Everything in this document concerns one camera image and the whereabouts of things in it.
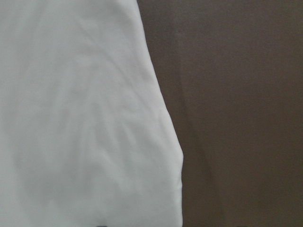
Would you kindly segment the cream long sleeve cat shirt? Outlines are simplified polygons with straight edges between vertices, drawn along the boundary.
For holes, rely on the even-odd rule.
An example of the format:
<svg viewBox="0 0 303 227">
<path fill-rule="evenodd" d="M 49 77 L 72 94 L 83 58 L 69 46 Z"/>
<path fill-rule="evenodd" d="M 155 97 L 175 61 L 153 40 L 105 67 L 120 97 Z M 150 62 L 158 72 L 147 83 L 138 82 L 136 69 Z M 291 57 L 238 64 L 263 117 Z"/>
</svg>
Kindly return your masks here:
<svg viewBox="0 0 303 227">
<path fill-rule="evenodd" d="M 137 1 L 1 1 L 1 226 L 180 227 L 182 164 Z"/>
</svg>

